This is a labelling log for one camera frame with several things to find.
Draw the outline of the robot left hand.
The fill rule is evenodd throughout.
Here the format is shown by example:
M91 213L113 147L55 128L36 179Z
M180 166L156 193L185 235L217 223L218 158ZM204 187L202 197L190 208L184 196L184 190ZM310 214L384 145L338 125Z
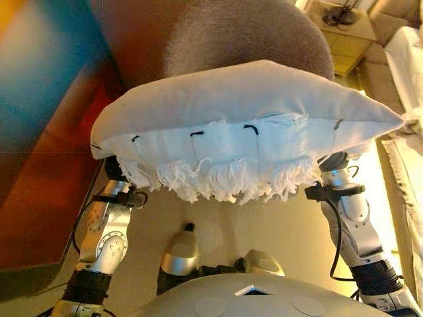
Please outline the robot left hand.
M128 179L124 176L124 173L120 168L116 156L107 157L105 159L104 170L109 180L128 182Z

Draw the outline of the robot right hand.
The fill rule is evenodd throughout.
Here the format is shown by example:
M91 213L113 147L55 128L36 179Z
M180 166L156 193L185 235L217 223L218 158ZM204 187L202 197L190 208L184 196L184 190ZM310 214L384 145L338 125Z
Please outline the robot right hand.
M342 170L348 166L348 153L341 151L333 153L327 157L320 158L318 165L321 172L330 172L333 170Z

